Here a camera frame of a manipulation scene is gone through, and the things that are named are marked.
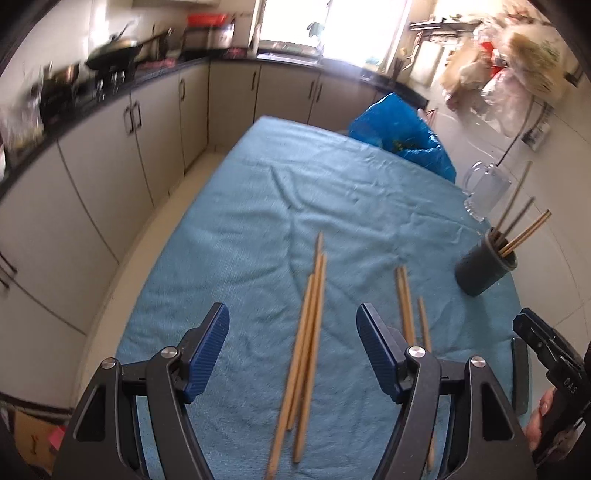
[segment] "kitchen cabinet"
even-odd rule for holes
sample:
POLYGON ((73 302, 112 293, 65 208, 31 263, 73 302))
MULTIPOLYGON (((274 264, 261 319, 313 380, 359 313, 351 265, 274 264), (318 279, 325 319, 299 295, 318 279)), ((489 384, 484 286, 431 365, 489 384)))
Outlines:
POLYGON ((308 123, 320 73, 301 67, 263 65, 255 120, 263 115, 308 123))
POLYGON ((125 96, 59 140, 80 198, 119 261, 154 209, 130 115, 125 96))
POLYGON ((57 145, 0 202, 0 252, 35 299, 89 331, 117 261, 84 210, 57 145))
POLYGON ((261 66, 214 61, 209 70, 209 143, 231 148, 254 121, 261 66))
POLYGON ((209 63, 195 65, 179 75, 181 132, 183 136, 184 166, 207 147, 207 90, 209 63))
POLYGON ((347 130, 373 104, 374 97, 371 85, 321 75, 308 123, 333 132, 347 130))
POLYGON ((162 79, 131 92, 139 153, 154 205, 183 177, 183 145, 178 106, 178 76, 162 79))
POLYGON ((14 284, 0 291, 0 312, 0 392, 42 405, 71 407, 85 335, 14 284))

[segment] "glass pitcher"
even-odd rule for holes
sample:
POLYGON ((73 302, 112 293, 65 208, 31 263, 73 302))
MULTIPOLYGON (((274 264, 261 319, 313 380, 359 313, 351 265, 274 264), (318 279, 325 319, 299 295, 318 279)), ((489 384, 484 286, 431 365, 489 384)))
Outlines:
POLYGON ((481 222, 509 190, 509 186, 511 186, 509 177, 496 165, 485 164, 482 161, 474 163, 464 176, 462 183, 462 190, 468 195, 464 201, 464 207, 470 215, 481 222), (469 190, 468 182, 478 170, 483 170, 483 174, 474 188, 469 190))

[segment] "window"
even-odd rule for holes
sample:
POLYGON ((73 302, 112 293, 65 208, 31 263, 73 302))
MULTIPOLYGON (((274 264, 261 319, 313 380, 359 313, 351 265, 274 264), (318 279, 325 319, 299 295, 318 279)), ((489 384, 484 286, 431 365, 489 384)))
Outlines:
POLYGON ((388 54, 401 24, 405 0, 267 0, 261 39, 319 46, 310 38, 312 22, 324 26, 325 57, 377 68, 388 54))

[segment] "electrical outlet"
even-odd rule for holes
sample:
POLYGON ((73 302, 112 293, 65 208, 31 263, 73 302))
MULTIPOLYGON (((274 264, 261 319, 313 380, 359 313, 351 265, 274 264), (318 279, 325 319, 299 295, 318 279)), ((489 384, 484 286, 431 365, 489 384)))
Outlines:
POLYGON ((521 138, 523 142, 530 147, 534 152, 538 151, 540 145, 544 142, 550 133, 550 124, 548 120, 540 122, 532 130, 526 132, 521 138))

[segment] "wooden chopstick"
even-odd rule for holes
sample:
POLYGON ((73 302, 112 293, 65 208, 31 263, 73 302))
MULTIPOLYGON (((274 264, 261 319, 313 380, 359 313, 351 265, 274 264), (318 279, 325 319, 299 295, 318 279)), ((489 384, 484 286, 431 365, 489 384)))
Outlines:
POLYGON ((292 430, 296 424, 296 417, 300 409, 301 403, 301 391, 304 385, 304 379, 306 378, 306 371, 308 360, 310 357, 310 348, 312 340, 312 331, 314 324, 314 317, 316 315, 317 303, 318 303, 318 286, 320 284, 320 269, 322 260, 322 247, 324 243, 324 235, 322 232, 318 234, 316 239, 316 252, 314 253, 314 282, 312 284, 312 294, 310 297, 310 305, 306 317, 306 330, 304 334, 304 347, 300 362, 297 369, 297 377, 295 381, 294 395, 291 400, 290 412, 287 420, 287 430, 292 430))
POLYGON ((517 188, 515 189, 515 191, 513 192, 513 195, 511 196, 511 200, 509 200, 509 203, 505 207, 505 211, 501 215, 501 219, 499 220, 499 223, 497 223, 496 227, 493 228, 492 236, 491 236, 491 238, 493 240, 496 240, 499 229, 501 228, 503 222, 507 218, 507 215, 509 215, 509 210, 511 210, 511 208, 513 207, 513 204, 515 203, 515 199, 517 198, 517 195, 519 194, 519 191, 521 190, 521 187, 523 186, 523 184, 525 182, 525 178, 527 177, 527 174, 530 172, 530 168, 533 164, 534 164, 534 162, 532 160, 530 160, 528 163, 526 163, 525 170, 523 171, 523 175, 521 176, 521 179, 519 180, 519 183, 517 184, 517 188))
POLYGON ((310 306, 310 299, 312 294, 312 286, 314 283, 314 275, 308 276, 308 285, 306 287, 306 294, 304 295, 304 302, 302 304, 300 313, 300 325, 298 327, 297 335, 295 337, 294 352, 291 357, 290 370, 287 375, 287 384, 285 386, 285 393, 283 395, 283 403, 279 418, 277 419, 277 428, 275 430, 275 438, 271 447, 271 454, 269 456, 269 463, 267 465, 266 480, 272 480, 277 474, 279 467, 279 458, 281 456, 281 449, 283 447, 283 440, 285 437, 285 428, 287 427, 288 414, 292 404, 295 388, 297 368, 300 364, 300 359, 304 346, 304 334, 306 331, 306 320, 310 306))
POLYGON ((540 228, 546 222, 546 220, 548 220, 548 218, 550 218, 550 216, 552 216, 552 212, 549 210, 546 210, 546 212, 543 213, 542 215, 540 215, 534 223, 532 223, 528 228, 526 228, 523 232, 521 232, 519 235, 517 235, 513 240, 511 240, 511 242, 506 244, 499 252, 500 255, 503 258, 505 258, 507 255, 509 255, 513 250, 515 250, 515 248, 520 246, 538 228, 540 228))
POLYGON ((409 345, 415 345, 417 343, 417 335, 414 330, 413 303, 408 286, 406 266, 398 267, 397 272, 398 302, 402 316, 403 335, 409 345))
POLYGON ((318 348, 320 345, 320 331, 322 327, 322 313, 324 306, 324 284, 326 282, 326 255, 322 254, 319 281, 318 305, 316 309, 316 318, 314 319, 314 336, 312 337, 312 348, 310 351, 310 360, 308 362, 306 375, 306 388, 302 400, 300 422, 298 424, 297 435, 295 437, 295 447, 293 454, 294 463, 300 463, 306 445, 306 432, 308 422, 310 421, 310 406, 312 404, 312 392, 314 390, 314 377, 316 376, 316 362, 318 360, 318 348))
MULTIPOLYGON (((433 345, 431 344, 431 333, 429 332, 429 323, 427 321, 427 311, 425 309, 425 302, 423 297, 417 299, 418 304, 418 316, 421 319, 421 334, 423 335, 423 344, 425 350, 428 352, 433 351, 433 345)), ((427 456, 427 471, 431 472, 435 465, 435 432, 431 437, 431 443, 429 444, 429 454, 427 456)))
POLYGON ((507 235, 509 235, 511 233, 511 231, 515 228, 515 225, 517 225, 517 222, 519 222, 521 220, 521 218, 525 215, 527 210, 534 203, 534 200, 535 200, 535 197, 530 197, 530 199, 527 201, 525 206, 519 211, 519 213, 517 214, 515 219, 509 224, 509 226, 507 227, 507 230, 505 230, 504 233, 499 232, 499 236, 495 241, 495 248, 499 248, 501 246, 501 243, 503 243, 503 239, 507 238, 507 235))

